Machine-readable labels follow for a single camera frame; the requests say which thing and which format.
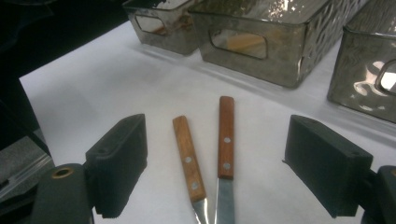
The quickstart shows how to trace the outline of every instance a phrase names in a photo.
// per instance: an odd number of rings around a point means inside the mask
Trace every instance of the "perforated metal container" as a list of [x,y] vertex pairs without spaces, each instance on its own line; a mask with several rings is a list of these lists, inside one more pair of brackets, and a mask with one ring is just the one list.
[[205,0],[189,9],[204,61],[296,88],[365,0]]
[[198,48],[187,8],[199,0],[130,0],[122,6],[142,44],[188,55]]
[[371,0],[345,26],[328,99],[396,123],[396,1]]

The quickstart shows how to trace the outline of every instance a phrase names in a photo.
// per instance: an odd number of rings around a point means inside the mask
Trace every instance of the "metal blade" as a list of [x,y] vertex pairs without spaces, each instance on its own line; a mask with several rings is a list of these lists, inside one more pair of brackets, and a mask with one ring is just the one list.
[[218,199],[216,202],[215,224],[234,224],[233,181],[218,180]]
[[207,199],[192,203],[199,224],[209,224],[207,215]]

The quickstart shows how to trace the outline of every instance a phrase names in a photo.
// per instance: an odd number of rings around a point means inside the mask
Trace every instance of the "knife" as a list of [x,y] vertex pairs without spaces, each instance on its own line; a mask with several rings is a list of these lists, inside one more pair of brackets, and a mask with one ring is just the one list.
[[218,198],[215,224],[234,224],[233,207],[233,98],[219,100]]
[[173,125],[192,208],[198,223],[208,224],[206,191],[195,156],[189,123],[185,116],[180,116],[173,119]]

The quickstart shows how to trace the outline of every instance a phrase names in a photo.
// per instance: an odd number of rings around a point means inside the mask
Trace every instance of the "white surface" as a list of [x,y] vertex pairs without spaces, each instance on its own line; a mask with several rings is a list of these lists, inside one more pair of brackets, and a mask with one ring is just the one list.
[[85,152],[117,121],[146,114],[148,168],[121,216],[96,223],[195,223],[172,119],[188,118],[214,218],[219,98],[235,100],[236,223],[360,223],[332,219],[282,163],[291,114],[317,119],[375,156],[396,163],[396,126],[327,102],[339,42],[297,90],[141,45],[129,22],[21,79],[57,165]]

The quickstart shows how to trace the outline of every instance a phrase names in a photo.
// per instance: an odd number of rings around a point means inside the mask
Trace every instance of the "knife handle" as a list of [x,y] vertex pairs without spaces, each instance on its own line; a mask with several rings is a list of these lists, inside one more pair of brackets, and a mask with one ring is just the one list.
[[221,96],[219,103],[218,178],[233,179],[233,98]]
[[206,192],[198,160],[195,156],[189,123],[185,116],[180,116],[173,119],[173,124],[190,200],[194,203],[206,198]]

